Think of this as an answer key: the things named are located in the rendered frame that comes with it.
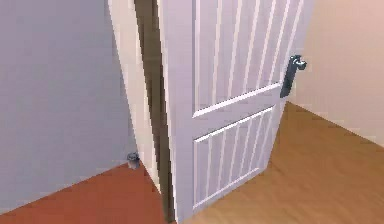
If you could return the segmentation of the small grey door stopper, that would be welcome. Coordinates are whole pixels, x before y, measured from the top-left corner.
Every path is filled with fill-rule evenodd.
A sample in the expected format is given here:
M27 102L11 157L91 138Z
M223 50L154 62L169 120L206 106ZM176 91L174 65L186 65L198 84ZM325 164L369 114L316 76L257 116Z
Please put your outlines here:
M140 167L140 158L137 152L131 152L127 155L128 167L130 169L137 169Z

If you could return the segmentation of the white panelled room door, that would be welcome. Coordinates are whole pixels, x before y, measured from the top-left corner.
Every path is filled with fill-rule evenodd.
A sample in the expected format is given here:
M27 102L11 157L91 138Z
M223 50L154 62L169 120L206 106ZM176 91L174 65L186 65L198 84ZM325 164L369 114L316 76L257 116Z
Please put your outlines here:
M263 172L316 0L158 0L175 220Z

